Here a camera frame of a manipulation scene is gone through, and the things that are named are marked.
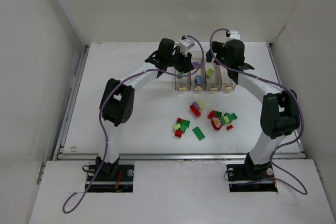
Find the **light green lego brick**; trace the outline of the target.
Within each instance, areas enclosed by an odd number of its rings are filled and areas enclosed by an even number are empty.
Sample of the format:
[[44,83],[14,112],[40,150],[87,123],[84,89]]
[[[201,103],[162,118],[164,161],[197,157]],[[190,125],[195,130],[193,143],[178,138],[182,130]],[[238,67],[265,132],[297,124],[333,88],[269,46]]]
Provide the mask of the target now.
[[208,78],[211,78],[211,77],[213,76],[213,74],[214,74],[214,70],[211,69],[211,68],[209,68],[209,69],[206,71],[206,76],[207,76]]

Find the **purple flower lego piece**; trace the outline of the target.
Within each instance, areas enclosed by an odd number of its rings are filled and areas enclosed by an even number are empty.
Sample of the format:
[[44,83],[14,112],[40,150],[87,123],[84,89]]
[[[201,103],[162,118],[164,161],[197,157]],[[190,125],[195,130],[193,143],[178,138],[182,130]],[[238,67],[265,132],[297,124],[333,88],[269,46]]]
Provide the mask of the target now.
[[201,75],[197,75],[195,77],[195,84],[202,85],[204,84],[204,78]]

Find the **green lego plate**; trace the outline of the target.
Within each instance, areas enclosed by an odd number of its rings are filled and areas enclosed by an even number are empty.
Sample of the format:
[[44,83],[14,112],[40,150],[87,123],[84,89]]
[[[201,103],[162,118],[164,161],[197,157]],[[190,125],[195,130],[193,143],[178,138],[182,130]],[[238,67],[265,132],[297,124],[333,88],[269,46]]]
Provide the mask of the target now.
[[185,125],[187,128],[190,126],[190,121],[188,120],[182,120],[181,125]]

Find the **small green lego brick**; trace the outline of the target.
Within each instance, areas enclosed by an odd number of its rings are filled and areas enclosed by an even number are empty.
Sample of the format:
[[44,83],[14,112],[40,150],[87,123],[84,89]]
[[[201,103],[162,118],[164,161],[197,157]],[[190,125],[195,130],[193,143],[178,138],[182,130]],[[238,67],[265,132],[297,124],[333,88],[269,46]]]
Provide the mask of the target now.
[[182,131],[183,133],[187,130],[187,126],[183,125],[180,128],[180,131]]

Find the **long green lego brick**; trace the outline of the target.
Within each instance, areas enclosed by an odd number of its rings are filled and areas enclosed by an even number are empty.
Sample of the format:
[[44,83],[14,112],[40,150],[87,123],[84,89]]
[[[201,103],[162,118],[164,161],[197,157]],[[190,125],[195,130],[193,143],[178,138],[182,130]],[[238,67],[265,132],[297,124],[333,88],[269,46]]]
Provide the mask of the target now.
[[199,127],[193,128],[192,131],[199,141],[201,141],[205,138],[204,133],[202,132],[202,130]]

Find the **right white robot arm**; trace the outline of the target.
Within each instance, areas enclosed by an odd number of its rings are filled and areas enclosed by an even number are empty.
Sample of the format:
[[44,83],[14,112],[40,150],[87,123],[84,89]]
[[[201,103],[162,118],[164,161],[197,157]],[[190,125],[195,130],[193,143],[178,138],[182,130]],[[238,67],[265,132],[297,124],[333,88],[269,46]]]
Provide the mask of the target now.
[[206,54],[208,62],[224,67],[231,80],[248,90],[260,103],[261,134],[247,154],[244,170],[249,176],[266,171],[274,150],[284,138],[300,127],[297,94],[279,83],[258,76],[245,61],[245,45],[241,40],[212,41]]

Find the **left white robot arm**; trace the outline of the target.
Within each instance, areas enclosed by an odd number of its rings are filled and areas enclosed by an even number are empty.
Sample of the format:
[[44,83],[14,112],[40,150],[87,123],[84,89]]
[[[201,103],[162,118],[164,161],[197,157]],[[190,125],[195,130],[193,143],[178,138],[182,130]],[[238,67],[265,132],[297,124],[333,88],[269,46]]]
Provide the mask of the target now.
[[[99,106],[99,121],[106,137],[104,147],[96,158],[99,175],[112,179],[118,173],[120,125],[132,115],[135,93],[166,73],[169,67],[181,74],[190,73],[194,69],[190,53],[194,45],[195,42],[186,37],[177,44],[163,38],[158,49],[135,72],[122,80],[111,78],[107,81]],[[103,122],[110,122],[111,129],[103,127]]]

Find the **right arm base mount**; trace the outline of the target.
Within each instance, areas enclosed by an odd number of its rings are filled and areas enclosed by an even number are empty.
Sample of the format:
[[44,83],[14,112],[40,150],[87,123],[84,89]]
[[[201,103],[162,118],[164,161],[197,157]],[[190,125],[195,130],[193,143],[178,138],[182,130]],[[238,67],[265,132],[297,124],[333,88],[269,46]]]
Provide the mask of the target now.
[[255,165],[249,155],[243,163],[227,162],[224,178],[231,193],[278,192],[271,162]]

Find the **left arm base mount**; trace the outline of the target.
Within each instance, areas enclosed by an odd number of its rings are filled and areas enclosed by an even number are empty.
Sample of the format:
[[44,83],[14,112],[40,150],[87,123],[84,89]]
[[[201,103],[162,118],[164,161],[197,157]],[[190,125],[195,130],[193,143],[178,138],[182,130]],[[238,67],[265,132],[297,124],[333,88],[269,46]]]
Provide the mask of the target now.
[[93,177],[98,170],[95,162],[83,165],[82,170],[87,174],[85,190],[89,193],[132,193],[133,179],[135,173],[135,163],[133,161],[117,161],[112,165],[110,173],[106,173],[106,165],[98,172],[95,179]]

